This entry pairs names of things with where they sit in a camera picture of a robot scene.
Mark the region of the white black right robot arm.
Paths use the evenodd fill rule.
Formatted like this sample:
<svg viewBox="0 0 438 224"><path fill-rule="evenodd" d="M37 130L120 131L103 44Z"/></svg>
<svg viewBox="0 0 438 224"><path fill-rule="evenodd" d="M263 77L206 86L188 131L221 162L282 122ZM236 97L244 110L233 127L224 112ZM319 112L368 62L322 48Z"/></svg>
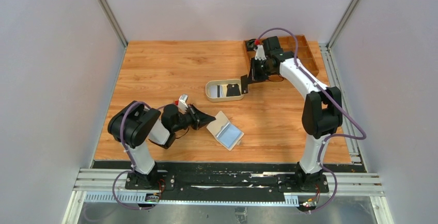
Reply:
<svg viewBox="0 0 438 224"><path fill-rule="evenodd" d="M299 191L309 191L324 181L320 165L325 154L323 140L335 134L343 122L340 89L320 82L298 59L297 51L284 51L277 36L246 40L244 47L248 53L249 70L241 77L243 94L249 92L250 84L265 82L270 76L279 75L289 81L304 99L304 154L293 177L280 179L279 188L292 186Z"/></svg>

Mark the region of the white leather card holder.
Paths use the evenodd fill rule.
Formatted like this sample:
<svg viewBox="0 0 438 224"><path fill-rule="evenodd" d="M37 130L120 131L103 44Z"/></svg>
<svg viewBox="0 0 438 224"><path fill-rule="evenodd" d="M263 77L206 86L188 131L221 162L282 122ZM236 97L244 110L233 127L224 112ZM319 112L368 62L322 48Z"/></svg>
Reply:
<svg viewBox="0 0 438 224"><path fill-rule="evenodd" d="M215 116L215 120L207 125L207 130L218 143L229 151L231 151L244 136L244 132L232 124L222 111L219 111Z"/></svg>

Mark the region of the white credit card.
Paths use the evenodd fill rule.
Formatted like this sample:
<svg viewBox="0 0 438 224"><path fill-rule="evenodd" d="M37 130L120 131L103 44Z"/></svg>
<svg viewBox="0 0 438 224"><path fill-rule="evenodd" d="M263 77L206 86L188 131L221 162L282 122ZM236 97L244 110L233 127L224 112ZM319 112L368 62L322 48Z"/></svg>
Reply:
<svg viewBox="0 0 438 224"><path fill-rule="evenodd" d="M223 85L212 85L209 87L210 97L213 99L220 99L226 96Z"/></svg>

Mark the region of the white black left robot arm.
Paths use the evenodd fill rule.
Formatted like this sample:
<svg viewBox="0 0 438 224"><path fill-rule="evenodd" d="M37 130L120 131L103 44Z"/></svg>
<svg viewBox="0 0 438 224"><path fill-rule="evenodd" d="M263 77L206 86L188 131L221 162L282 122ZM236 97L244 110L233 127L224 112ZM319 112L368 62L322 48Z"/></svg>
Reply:
<svg viewBox="0 0 438 224"><path fill-rule="evenodd" d="M199 130L215 121L193 104L180 108L167 104L161 109L133 101L112 117L107 131L120 142L131 162L128 180L140 188L154 188L160 182L158 165L152 158L147 141L168 149L181 130Z"/></svg>

